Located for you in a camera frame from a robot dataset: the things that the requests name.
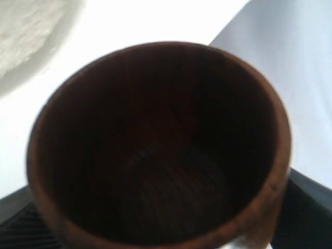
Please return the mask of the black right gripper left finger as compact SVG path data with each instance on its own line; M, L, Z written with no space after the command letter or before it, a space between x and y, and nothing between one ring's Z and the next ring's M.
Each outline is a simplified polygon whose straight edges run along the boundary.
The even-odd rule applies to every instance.
M1 199L1 248L61 248L41 219L27 186Z

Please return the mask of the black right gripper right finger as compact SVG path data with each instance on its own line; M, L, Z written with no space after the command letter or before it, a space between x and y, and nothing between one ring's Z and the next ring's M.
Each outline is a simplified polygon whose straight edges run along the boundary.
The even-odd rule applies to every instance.
M331 249L331 190L292 169L271 246Z

